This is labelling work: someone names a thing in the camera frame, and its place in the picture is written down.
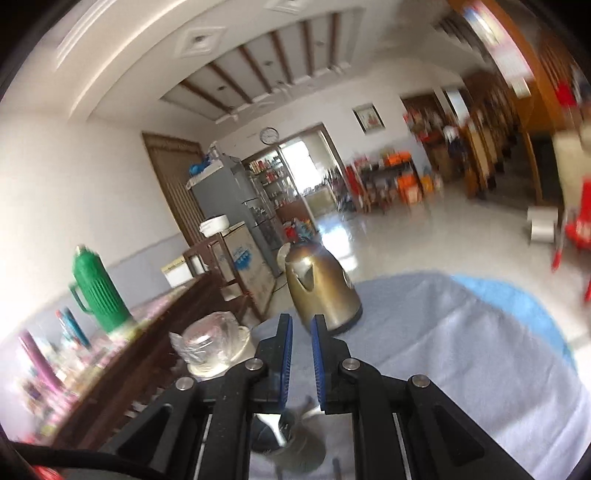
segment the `bowl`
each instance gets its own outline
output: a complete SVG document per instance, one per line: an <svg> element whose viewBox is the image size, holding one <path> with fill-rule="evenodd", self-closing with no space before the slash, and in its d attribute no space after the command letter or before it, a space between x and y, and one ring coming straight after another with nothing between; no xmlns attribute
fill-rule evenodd
<svg viewBox="0 0 591 480"><path fill-rule="evenodd" d="M205 236L213 236L216 233L223 232L230 227L230 221L226 215L205 220L199 225L199 231Z"/></svg>

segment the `gold kettle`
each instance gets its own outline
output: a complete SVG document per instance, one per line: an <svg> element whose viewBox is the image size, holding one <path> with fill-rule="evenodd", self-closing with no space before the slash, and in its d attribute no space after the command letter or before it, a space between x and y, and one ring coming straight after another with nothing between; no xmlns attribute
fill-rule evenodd
<svg viewBox="0 0 591 480"><path fill-rule="evenodd" d="M324 245L292 245L285 258L285 276L295 309L308 330L316 314L324 315L333 335L344 332L361 317L361 300L349 276Z"/></svg>

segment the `orange box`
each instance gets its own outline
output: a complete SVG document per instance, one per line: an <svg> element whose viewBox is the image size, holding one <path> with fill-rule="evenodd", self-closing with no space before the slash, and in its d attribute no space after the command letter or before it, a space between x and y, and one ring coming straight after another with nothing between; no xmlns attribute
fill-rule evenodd
<svg viewBox="0 0 591 480"><path fill-rule="evenodd" d="M423 191L425 193L433 193L433 179L429 175L425 175L421 178L421 184L423 185Z"/></svg>
<svg viewBox="0 0 591 480"><path fill-rule="evenodd" d="M406 173L398 177L398 188L406 188L416 184L417 179L411 173Z"/></svg>
<svg viewBox="0 0 591 480"><path fill-rule="evenodd" d="M389 165L397 165L400 162L402 162L402 159L400 158L400 155L398 155L397 153L393 153L388 155L388 164Z"/></svg>

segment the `bottle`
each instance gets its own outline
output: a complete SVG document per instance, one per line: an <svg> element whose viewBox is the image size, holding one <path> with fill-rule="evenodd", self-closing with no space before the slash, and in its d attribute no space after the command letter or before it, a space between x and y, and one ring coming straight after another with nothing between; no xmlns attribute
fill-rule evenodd
<svg viewBox="0 0 591 480"><path fill-rule="evenodd" d="M74 314L69 308L66 307L63 313L58 310L56 312L56 316L59 319L62 328L64 328L65 331L70 334L76 343L79 343L83 347L90 349L90 342L88 341L88 338L80 328L80 325L78 325L78 322L74 318Z"/></svg>
<svg viewBox="0 0 591 480"><path fill-rule="evenodd" d="M39 375L39 377L43 380L43 383L45 383L47 388L51 389L55 393L62 391L64 384L59 378L57 378L55 372L51 368L51 365L39 350L37 343L29 331L23 330L19 335L19 340L21 341L21 345L25 352L31 359L31 362L35 366L37 375Z"/></svg>
<svg viewBox="0 0 591 480"><path fill-rule="evenodd" d="M83 312L96 317L105 332L111 333L131 317L100 257L84 245L76 247L72 273L76 279L70 285L74 299ZM80 300L77 288L84 295L88 307Z"/></svg>

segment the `wooden door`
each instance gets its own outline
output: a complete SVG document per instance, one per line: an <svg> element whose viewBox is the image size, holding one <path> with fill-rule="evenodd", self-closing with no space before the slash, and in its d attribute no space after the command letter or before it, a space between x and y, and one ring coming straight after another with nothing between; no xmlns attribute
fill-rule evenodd
<svg viewBox="0 0 591 480"><path fill-rule="evenodd" d="M201 145L154 134L144 134L144 143L168 207L191 247L203 239L199 225L205 217L185 185L190 177L189 167L203 161Z"/></svg>

